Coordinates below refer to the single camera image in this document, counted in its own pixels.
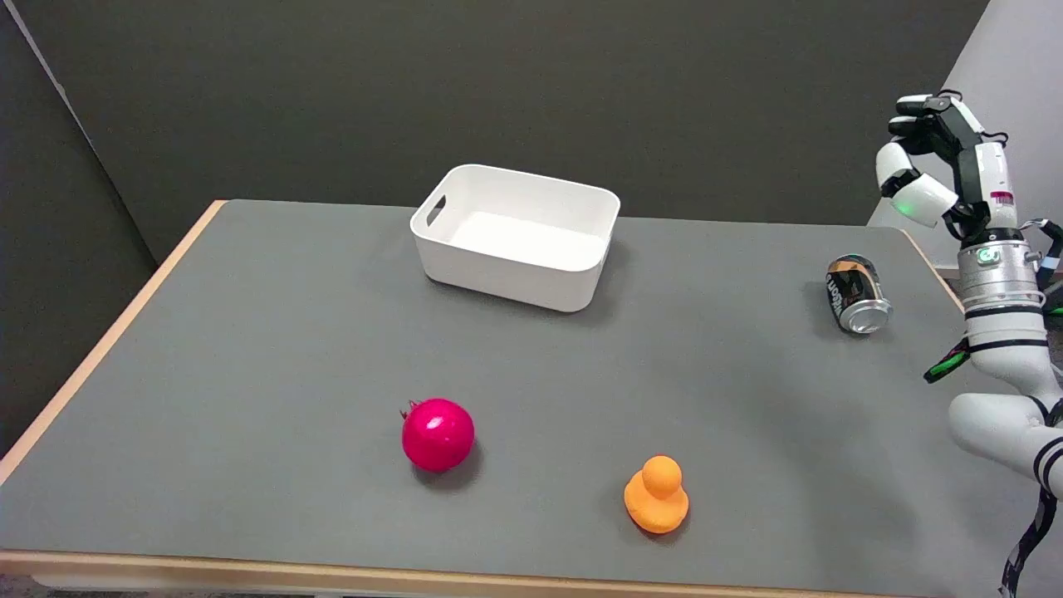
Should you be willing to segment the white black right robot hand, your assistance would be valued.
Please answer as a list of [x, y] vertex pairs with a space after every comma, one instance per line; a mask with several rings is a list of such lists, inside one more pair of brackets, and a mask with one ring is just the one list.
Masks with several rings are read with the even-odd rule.
[[1005, 132], [990, 133], [959, 91], [908, 95], [874, 159], [882, 199], [927, 228], [944, 223], [969, 247], [1018, 228]]

